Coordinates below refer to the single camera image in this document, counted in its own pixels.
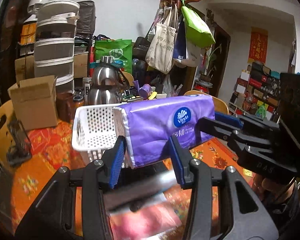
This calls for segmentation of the person's right hand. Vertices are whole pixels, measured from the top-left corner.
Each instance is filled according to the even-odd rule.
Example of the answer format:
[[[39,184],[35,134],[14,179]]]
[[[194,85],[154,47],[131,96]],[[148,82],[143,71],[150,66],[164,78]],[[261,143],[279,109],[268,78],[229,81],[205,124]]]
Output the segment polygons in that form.
[[[294,183],[283,186],[264,178],[259,174],[255,174],[252,189],[258,195],[260,200],[264,200],[265,192],[269,191],[274,195],[275,202],[282,203],[292,195],[294,191]]]

